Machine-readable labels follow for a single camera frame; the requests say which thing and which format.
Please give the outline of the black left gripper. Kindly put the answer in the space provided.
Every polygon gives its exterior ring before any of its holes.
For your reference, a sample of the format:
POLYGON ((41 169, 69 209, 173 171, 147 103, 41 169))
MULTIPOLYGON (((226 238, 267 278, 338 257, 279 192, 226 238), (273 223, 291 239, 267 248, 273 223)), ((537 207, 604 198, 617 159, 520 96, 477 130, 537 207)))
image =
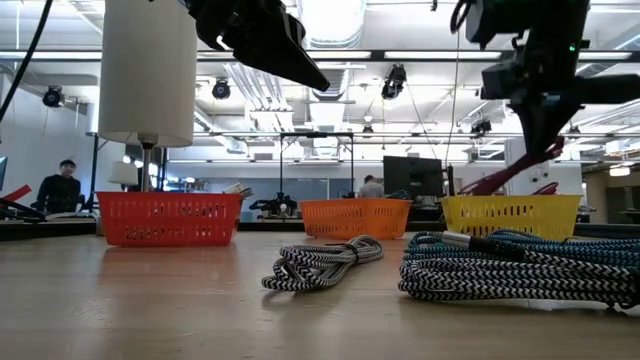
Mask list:
POLYGON ((306 30, 280 0, 221 0, 220 37, 242 64, 325 91, 330 82, 302 47, 306 30))

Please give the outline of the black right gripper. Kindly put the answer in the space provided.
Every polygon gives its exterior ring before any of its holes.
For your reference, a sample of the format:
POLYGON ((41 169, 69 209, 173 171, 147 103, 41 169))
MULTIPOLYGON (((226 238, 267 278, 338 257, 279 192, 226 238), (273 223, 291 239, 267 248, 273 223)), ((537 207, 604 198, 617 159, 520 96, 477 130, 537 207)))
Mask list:
POLYGON ((509 64, 509 108, 518 116, 528 155, 546 152, 561 129, 583 108, 571 101, 543 102, 575 78, 582 42, 513 42, 509 64))

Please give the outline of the yellow plastic basket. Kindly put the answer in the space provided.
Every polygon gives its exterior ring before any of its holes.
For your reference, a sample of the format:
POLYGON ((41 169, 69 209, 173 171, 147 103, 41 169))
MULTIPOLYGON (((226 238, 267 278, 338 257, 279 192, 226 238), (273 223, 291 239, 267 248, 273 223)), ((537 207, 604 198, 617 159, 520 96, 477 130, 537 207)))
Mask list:
POLYGON ((442 200, 447 229, 474 236, 516 230, 548 240, 574 233, 581 195, 454 196, 442 200))

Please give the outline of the white cylindrical table lamp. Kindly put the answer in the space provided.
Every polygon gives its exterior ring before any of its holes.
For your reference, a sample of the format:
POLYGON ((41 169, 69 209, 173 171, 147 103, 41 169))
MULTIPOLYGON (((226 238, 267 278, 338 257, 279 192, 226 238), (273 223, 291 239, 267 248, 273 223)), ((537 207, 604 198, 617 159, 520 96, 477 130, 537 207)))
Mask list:
POLYGON ((195 22, 177 0, 105 0, 98 134, 143 149, 193 144, 195 22))

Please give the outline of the black computer monitor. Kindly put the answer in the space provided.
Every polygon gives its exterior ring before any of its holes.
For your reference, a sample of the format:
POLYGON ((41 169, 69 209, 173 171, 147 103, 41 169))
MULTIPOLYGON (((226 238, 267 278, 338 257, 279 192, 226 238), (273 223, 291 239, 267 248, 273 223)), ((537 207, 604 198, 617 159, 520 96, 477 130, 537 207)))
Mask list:
POLYGON ((442 161, 417 157, 385 156, 383 186, 386 194, 406 191, 409 195, 444 195, 442 161))

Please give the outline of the person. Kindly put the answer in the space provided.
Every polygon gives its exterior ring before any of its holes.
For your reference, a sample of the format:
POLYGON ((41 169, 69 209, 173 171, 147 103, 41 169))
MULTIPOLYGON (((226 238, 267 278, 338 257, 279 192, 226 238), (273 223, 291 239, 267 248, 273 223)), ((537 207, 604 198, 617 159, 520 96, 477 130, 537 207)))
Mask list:
POLYGON ((47 213, 75 212, 81 200, 81 182, 74 177, 76 164, 63 160, 59 172, 43 179, 35 208, 47 213))
POLYGON ((373 175, 367 175, 358 190, 358 196, 360 198, 384 198, 384 186, 373 175))

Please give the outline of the orange plastic basket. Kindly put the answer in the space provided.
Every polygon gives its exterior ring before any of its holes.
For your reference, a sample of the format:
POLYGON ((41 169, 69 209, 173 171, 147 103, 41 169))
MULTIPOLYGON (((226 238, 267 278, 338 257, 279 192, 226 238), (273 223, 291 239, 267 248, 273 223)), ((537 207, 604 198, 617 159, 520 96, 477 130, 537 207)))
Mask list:
POLYGON ((300 203, 311 237, 349 240, 370 235, 377 240, 404 236, 411 202, 390 198, 313 200, 300 203))

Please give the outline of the small white background lamp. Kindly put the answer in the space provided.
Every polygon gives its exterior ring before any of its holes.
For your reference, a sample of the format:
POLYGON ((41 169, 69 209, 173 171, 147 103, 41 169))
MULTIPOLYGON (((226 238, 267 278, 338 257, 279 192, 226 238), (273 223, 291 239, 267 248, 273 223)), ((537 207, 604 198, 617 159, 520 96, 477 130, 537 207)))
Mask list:
POLYGON ((137 168, 132 163, 122 161, 114 162, 109 176, 109 183, 125 186, 136 186, 138 184, 137 168))

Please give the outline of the red plastic basket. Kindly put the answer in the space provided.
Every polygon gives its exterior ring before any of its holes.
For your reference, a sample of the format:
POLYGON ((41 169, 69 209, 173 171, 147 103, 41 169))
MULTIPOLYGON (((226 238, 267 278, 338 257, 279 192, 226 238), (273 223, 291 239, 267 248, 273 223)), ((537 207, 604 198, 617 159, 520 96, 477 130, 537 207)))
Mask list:
POLYGON ((227 246, 234 237, 239 194, 99 192, 106 242, 116 247, 227 246))

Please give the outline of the red strip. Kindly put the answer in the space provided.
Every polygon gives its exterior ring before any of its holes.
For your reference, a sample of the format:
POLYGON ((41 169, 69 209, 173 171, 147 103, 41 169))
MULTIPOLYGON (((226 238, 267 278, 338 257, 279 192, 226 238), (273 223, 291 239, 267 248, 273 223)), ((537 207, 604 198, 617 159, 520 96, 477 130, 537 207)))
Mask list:
POLYGON ((23 185, 22 187, 18 188, 17 190, 9 193, 8 195, 5 195, 3 197, 4 200, 8 200, 11 202, 17 202, 19 199, 25 197, 26 195, 28 195, 30 192, 32 191, 31 187, 29 185, 23 185))

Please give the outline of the black background rig frame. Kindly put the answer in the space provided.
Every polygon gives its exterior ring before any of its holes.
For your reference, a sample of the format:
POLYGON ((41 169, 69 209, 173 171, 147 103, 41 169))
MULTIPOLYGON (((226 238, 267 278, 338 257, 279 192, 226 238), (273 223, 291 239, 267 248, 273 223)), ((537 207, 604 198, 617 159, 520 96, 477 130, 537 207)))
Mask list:
POLYGON ((307 132, 280 132, 279 133, 279 190, 278 197, 282 198, 284 196, 284 150, 285 150, 285 139, 293 137, 294 142, 297 141, 299 137, 304 137, 308 139, 321 139, 321 138, 329 138, 333 137, 336 139, 340 138, 348 138, 350 143, 347 149, 351 152, 350 158, 350 175, 351 175, 351 190, 350 192, 355 197, 355 156, 354 156, 354 133, 352 132, 322 132, 322 131, 307 131, 307 132))

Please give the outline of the black table frame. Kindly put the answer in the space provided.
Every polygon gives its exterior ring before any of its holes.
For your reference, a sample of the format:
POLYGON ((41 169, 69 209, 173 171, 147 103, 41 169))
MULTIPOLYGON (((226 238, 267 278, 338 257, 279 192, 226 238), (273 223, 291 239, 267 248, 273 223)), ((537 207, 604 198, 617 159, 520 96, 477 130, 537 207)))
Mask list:
MULTIPOLYGON (((64 236, 95 234, 95 222, 47 222, 25 224, 0 221, 0 241, 29 240, 64 236)), ((303 232, 300 222, 252 222, 240 223, 239 231, 249 232, 303 232)), ((578 223, 574 227, 576 237, 611 239, 639 239, 640 225, 578 223)))

